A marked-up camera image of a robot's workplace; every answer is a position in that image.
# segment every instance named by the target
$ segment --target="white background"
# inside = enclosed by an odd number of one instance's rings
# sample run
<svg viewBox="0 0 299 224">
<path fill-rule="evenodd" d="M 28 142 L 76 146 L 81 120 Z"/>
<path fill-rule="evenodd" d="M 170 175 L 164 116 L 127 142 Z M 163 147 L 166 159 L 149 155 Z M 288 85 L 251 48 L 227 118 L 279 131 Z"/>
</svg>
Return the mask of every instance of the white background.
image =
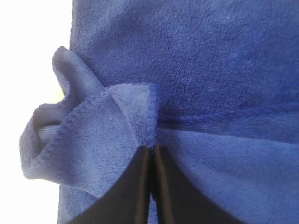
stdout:
<svg viewBox="0 0 299 224">
<path fill-rule="evenodd" d="M 42 103 L 62 98 L 51 67 L 69 47 L 71 0 L 0 1 L 0 223 L 55 224 L 58 185 L 23 177 L 19 136 Z"/>
</svg>

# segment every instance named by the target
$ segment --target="blue towel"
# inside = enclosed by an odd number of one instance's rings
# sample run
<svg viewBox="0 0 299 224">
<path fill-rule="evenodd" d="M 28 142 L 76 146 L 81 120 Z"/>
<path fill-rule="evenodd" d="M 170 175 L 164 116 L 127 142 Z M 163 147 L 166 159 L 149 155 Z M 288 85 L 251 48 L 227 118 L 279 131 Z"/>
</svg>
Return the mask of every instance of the blue towel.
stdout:
<svg viewBox="0 0 299 224">
<path fill-rule="evenodd" d="M 24 175 L 60 184 L 63 224 L 159 142 L 236 218 L 297 224 L 298 27 L 293 0 L 74 0 L 65 98 L 27 124 Z"/>
</svg>

